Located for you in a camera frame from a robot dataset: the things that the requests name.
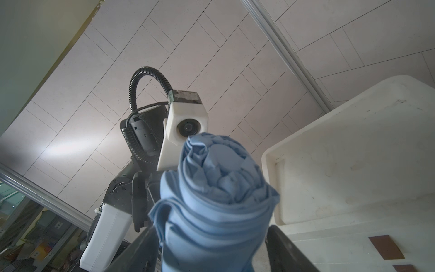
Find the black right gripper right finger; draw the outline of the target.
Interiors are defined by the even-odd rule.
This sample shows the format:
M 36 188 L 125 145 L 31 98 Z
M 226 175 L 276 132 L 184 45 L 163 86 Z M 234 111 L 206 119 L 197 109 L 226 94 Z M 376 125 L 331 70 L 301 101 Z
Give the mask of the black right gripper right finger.
M 319 272 L 278 226 L 268 228 L 265 242 L 272 272 Z

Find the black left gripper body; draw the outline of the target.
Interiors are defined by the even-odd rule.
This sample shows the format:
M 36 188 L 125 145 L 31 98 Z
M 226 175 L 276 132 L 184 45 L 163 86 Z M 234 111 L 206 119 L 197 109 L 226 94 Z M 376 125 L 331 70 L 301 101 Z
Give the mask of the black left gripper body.
M 137 172 L 132 181 L 132 217 L 134 230 L 150 227 L 148 213 L 160 200 L 160 182 L 164 171 Z

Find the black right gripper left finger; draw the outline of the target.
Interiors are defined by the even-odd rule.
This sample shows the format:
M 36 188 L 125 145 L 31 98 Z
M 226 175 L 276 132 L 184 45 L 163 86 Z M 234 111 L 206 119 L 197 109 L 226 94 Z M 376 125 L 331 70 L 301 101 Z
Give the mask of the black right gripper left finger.
M 105 272 L 154 272 L 159 255 L 156 228 L 143 231 L 109 266 Z

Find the light blue umbrella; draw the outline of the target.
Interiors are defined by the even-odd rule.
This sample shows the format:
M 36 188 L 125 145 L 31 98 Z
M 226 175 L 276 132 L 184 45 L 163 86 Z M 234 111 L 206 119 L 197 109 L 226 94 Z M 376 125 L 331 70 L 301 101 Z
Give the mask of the light blue umbrella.
M 201 133 L 163 173 L 149 216 L 165 272 L 251 272 L 279 193 L 234 139 Z

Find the white three-drawer cabinet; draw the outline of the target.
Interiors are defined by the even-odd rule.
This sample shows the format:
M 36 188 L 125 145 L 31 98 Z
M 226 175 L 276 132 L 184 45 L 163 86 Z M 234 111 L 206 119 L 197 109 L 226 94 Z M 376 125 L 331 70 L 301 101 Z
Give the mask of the white three-drawer cabinet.
M 435 195 L 435 90 L 383 80 L 268 148 L 262 169 L 280 194 L 279 228 Z M 370 241 L 386 260 L 404 257 L 387 235 Z

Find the white top drawer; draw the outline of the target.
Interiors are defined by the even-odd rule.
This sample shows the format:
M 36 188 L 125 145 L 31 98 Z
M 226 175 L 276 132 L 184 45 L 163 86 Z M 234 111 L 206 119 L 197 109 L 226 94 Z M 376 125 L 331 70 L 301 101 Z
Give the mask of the white top drawer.
M 434 194 L 280 229 L 322 272 L 393 272 L 396 265 L 435 269 Z M 385 235 L 402 259 L 384 259 L 370 241 Z

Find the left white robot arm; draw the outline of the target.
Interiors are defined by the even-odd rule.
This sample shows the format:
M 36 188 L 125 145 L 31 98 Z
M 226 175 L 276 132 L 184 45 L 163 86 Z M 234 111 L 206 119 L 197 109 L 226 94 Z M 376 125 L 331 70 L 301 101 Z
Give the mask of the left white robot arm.
M 139 68 L 129 83 L 131 113 L 121 121 L 120 130 L 131 152 L 130 162 L 109 183 L 104 199 L 86 237 L 80 268 L 103 272 L 114 260 L 130 228 L 140 232 L 148 221 L 147 179 L 157 170 L 164 139 L 168 102 L 137 106 L 137 87 L 145 76 L 156 79 L 163 90 L 173 90 L 158 69 Z

